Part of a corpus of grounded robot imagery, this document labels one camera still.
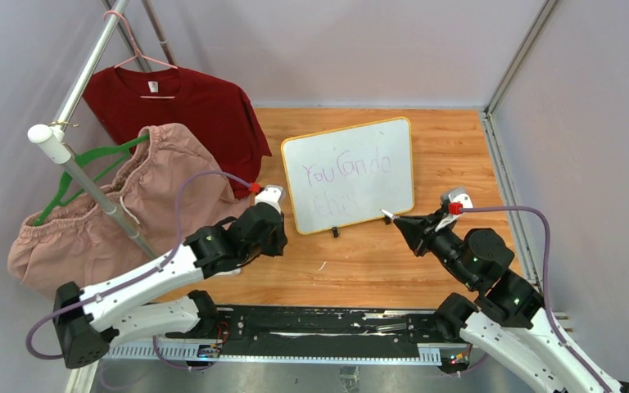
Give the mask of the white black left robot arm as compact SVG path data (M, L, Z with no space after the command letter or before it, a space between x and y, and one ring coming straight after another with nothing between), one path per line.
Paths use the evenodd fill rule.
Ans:
M238 218L202 227L178 249L118 277L86 287L59 286L52 321L65 366L82 368L115 346L167 332L211 337L218 316L206 292L165 303L156 298L240 269L261 255L281 256L286 244L279 202L256 200Z

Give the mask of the yellow-framed whiteboard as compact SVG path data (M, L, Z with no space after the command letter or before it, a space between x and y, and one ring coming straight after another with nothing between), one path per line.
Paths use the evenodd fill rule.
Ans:
M302 235L414 208L412 128L404 116L287 138L281 154Z

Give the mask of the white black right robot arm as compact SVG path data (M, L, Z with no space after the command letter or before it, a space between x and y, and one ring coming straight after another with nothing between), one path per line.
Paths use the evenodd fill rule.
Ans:
M469 291L450 294L437 309L435 330L444 341L479 346L535 392L629 392L565 332L545 291L510 269L514 253L491 228L459 238L455 221L471 208L451 202L430 215L384 212L414 255L430 253Z

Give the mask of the white purple whiteboard marker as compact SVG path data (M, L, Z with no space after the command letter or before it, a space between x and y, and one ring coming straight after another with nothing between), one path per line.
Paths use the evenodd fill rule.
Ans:
M381 209L380 211L383 213L383 215L385 217L387 217L391 221L394 221L397 218L397 215L395 215L394 213L392 213L392 212L390 212L388 210Z

